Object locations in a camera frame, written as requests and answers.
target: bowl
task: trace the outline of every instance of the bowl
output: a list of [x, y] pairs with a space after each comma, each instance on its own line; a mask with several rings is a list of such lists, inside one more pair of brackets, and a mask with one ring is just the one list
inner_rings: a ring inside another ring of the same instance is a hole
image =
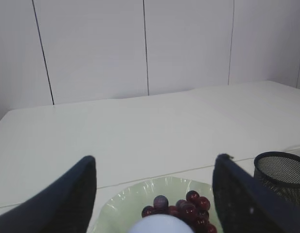
[[212, 186], [198, 181], [161, 177], [137, 183], [111, 198], [101, 209], [92, 233], [127, 233], [141, 219], [141, 211], [147, 205], [153, 205], [158, 195], [168, 198], [169, 205], [175, 205], [179, 199], [185, 199], [188, 191], [195, 190], [211, 202], [209, 221], [223, 233], [215, 211]]

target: white table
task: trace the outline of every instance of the white table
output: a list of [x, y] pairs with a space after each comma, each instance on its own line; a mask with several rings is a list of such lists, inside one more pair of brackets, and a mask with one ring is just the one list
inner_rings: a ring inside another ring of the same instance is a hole
[[135, 181], [201, 180], [191, 170], [205, 167], [210, 183], [219, 153], [248, 167], [261, 152], [298, 145], [300, 90], [268, 81], [13, 110], [0, 122], [0, 208], [24, 202], [88, 154], [97, 161], [96, 216]]

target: red grape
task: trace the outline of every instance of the red grape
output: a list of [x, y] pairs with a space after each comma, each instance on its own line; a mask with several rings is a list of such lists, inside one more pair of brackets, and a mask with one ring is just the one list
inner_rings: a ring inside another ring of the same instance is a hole
[[217, 233], [217, 229], [214, 225], [208, 224], [207, 226], [207, 233]]
[[197, 217], [197, 219], [194, 221], [194, 227], [197, 232], [205, 232], [208, 224], [208, 220], [200, 216]]
[[199, 198], [199, 194], [194, 190], [189, 191], [185, 196], [185, 199], [191, 203], [195, 203], [198, 198]]
[[154, 212], [154, 208], [152, 206], [148, 205], [148, 206], [145, 206], [144, 209], [142, 210], [141, 216], [147, 217], [147, 216], [153, 214], [153, 212]]
[[179, 208], [180, 208], [180, 205], [181, 205], [183, 202], [186, 202], [186, 200], [179, 200], [179, 201], [177, 201], [176, 207], [179, 209]]
[[197, 214], [198, 214], [197, 209], [191, 203], [183, 202], [180, 205], [179, 211], [180, 211], [181, 217], [183, 217], [184, 220], [193, 221], [197, 218]]
[[206, 197], [199, 197], [195, 204], [200, 211], [208, 211], [210, 209], [210, 202]]
[[180, 213], [174, 205], [168, 207], [168, 214], [177, 218], [180, 218]]
[[168, 209], [168, 199], [163, 195], [159, 195], [156, 198], [154, 198], [153, 206], [157, 210], [167, 210]]
[[209, 213], [208, 211], [199, 211], [198, 216], [204, 217], [209, 220]]

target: mesh pen holder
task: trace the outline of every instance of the mesh pen holder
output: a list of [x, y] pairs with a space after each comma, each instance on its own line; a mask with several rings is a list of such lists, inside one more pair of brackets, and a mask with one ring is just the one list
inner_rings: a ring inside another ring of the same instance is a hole
[[266, 152], [254, 160], [254, 178], [276, 194], [300, 206], [300, 157], [284, 152]]

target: white ball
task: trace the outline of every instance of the white ball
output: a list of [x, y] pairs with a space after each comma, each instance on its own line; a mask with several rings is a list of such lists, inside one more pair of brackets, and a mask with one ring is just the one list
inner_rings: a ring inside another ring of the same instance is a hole
[[193, 233], [180, 219], [170, 215], [152, 215], [137, 222], [128, 233]]

